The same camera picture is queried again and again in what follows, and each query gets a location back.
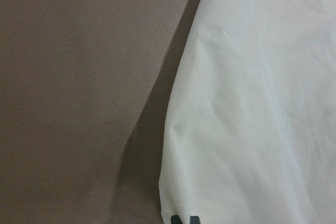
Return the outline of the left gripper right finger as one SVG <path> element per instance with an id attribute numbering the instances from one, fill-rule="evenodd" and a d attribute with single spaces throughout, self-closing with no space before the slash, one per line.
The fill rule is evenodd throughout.
<path id="1" fill-rule="evenodd" d="M 200 224 L 199 216 L 190 216 L 190 224 Z"/>

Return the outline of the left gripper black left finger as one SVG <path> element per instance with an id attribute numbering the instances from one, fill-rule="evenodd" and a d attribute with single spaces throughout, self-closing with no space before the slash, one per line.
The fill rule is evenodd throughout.
<path id="1" fill-rule="evenodd" d="M 182 224 L 182 221 L 181 221 L 179 215 L 173 215 L 171 217 L 171 224 Z"/>

